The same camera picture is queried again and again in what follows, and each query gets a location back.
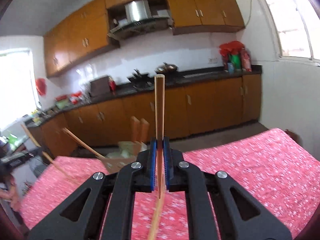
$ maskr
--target cooking pot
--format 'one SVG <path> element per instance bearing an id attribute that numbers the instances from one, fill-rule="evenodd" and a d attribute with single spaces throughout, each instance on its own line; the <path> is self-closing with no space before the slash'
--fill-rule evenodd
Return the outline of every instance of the cooking pot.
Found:
<path id="1" fill-rule="evenodd" d="M 157 74 L 168 74 L 168 73 L 173 73 L 178 70 L 178 67 L 174 64 L 168 64 L 168 63 L 163 63 L 163 65 L 159 66 L 156 68 L 156 73 Z"/>

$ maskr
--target metal screw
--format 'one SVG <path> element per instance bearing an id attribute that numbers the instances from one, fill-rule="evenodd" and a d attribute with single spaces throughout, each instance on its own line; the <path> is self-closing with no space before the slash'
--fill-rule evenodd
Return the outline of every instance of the metal screw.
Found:
<path id="1" fill-rule="evenodd" d="M 217 172 L 217 176 L 220 178 L 220 179 L 225 179 L 228 174 L 225 172 L 225 171 L 218 171 Z"/>
<path id="2" fill-rule="evenodd" d="M 131 168 L 133 168 L 133 169 L 140 169 L 141 166 L 142 165 L 139 162 L 134 162 L 134 163 L 131 164 Z"/>
<path id="3" fill-rule="evenodd" d="M 102 172 L 96 172 L 94 175 L 93 175 L 93 178 L 98 180 L 98 179 L 102 179 L 104 176 L 104 174 Z"/>
<path id="4" fill-rule="evenodd" d="M 189 167 L 189 163 L 187 163 L 187 162 L 185 162 L 185 161 L 179 162 L 179 167 L 181 167 L 181 168 L 187 168 L 187 167 Z"/>

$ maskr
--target wooden stick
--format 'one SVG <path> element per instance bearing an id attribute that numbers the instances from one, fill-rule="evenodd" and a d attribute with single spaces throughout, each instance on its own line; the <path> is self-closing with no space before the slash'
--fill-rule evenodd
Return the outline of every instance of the wooden stick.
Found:
<path id="1" fill-rule="evenodd" d="M 140 121 L 135 116 L 132 116 L 131 117 L 131 129 L 132 129 L 131 141 L 132 142 L 135 142 L 138 140 L 139 126 L 140 126 Z"/>
<path id="2" fill-rule="evenodd" d="M 157 167 L 158 167 L 158 197 L 162 191 L 162 158 L 164 133 L 164 75 L 155 75 L 155 101 L 156 101 L 156 139 L 157 139 Z"/>
<path id="3" fill-rule="evenodd" d="M 162 179 L 162 190 L 165 191 L 164 178 Z M 157 199 L 156 210 L 153 213 L 151 227 L 148 234 L 148 240 L 156 239 L 156 233 L 159 228 L 163 204 L 164 204 L 164 194 L 161 195 L 160 199 Z"/>
<path id="4" fill-rule="evenodd" d="M 33 135 L 30 133 L 30 131 L 28 130 L 28 128 L 25 125 L 21 125 L 21 127 L 23 128 L 24 132 L 26 133 L 26 135 L 31 139 L 31 141 L 33 142 L 33 144 L 37 147 L 41 147 L 40 144 L 36 141 L 36 139 L 33 137 Z M 57 165 L 53 159 L 49 156 L 49 154 L 47 154 L 46 152 L 42 152 L 43 156 L 47 158 L 47 160 L 58 170 L 60 171 L 62 174 L 64 174 L 67 178 L 73 180 L 70 175 L 68 175 L 59 165 Z"/>
<path id="5" fill-rule="evenodd" d="M 94 155 L 97 156 L 99 160 L 105 160 L 105 156 L 101 155 L 100 153 L 96 152 L 90 146 L 86 145 L 83 141 L 81 141 L 77 136 L 75 136 L 72 132 L 70 132 L 67 128 L 62 129 L 66 134 L 68 134 L 73 140 L 75 140 L 78 144 L 82 147 L 86 148 L 88 151 L 92 152 Z"/>
<path id="6" fill-rule="evenodd" d="M 140 133 L 139 142 L 141 144 L 141 143 L 146 143 L 146 141 L 148 139 L 150 124 L 147 122 L 147 120 L 145 120 L 143 118 L 141 119 L 140 123 L 141 123 L 141 133 Z"/>

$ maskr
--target window frame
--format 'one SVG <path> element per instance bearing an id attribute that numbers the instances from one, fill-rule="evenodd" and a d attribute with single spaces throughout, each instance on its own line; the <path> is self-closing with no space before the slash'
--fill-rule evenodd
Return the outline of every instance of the window frame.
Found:
<path id="1" fill-rule="evenodd" d="M 307 57 L 295 57 L 295 56 L 283 56 L 282 55 L 282 46 L 281 46 L 280 36 L 279 36 L 279 32 L 278 32 L 278 30 L 276 28 L 276 24 L 275 24 L 275 21 L 273 19 L 272 13 L 270 11 L 270 7 L 269 7 L 269 5 L 268 5 L 266 0 L 258 0 L 258 2 L 260 3 L 262 8 L 264 9 L 265 16 L 268 19 L 269 26 L 270 26 L 271 32 L 273 34 L 273 42 L 274 42 L 275 51 L 276 51 L 277 56 L 278 56 L 278 60 L 284 59 L 284 60 L 290 60 L 290 61 L 294 61 L 294 62 L 310 63 L 312 65 L 314 65 L 314 63 L 316 63 L 317 66 L 320 66 L 320 59 L 315 59 L 313 57 L 313 50 L 312 50 L 312 45 L 311 45 L 311 40 L 310 40 L 308 28 L 307 28 L 306 22 L 304 20 L 304 17 L 303 17 L 303 15 L 301 14 L 301 12 L 299 10 L 299 6 L 297 5 L 297 3 L 294 1 L 295 4 L 297 5 L 297 11 L 298 11 L 298 13 L 299 13 L 299 15 L 301 17 L 301 20 L 302 20 L 303 25 L 304 25 L 304 29 L 305 29 L 306 34 L 307 34 L 308 44 L 309 44 L 309 48 L 310 48 L 310 55 L 311 55 L 310 58 L 307 58 Z"/>

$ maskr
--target window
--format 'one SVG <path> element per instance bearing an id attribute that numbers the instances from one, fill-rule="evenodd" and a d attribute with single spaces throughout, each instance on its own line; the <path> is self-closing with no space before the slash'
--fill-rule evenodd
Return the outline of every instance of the window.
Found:
<path id="1" fill-rule="evenodd" d="M 320 60 L 320 19 L 309 0 L 266 0 L 282 56 Z"/>
<path id="2" fill-rule="evenodd" d="M 36 109 L 31 52 L 0 54 L 0 130 Z"/>

